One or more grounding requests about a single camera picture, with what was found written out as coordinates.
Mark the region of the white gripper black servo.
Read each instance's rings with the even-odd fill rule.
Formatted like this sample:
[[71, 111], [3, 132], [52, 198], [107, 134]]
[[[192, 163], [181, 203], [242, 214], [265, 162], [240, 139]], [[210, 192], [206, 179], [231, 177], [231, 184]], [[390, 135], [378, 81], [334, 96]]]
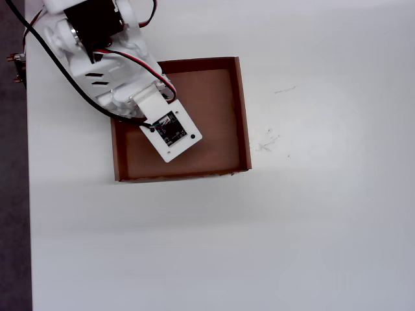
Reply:
[[139, 107], [139, 103], [145, 97], [145, 90], [112, 89], [97, 96], [97, 109], [106, 117], [116, 121], [145, 124], [145, 114]]

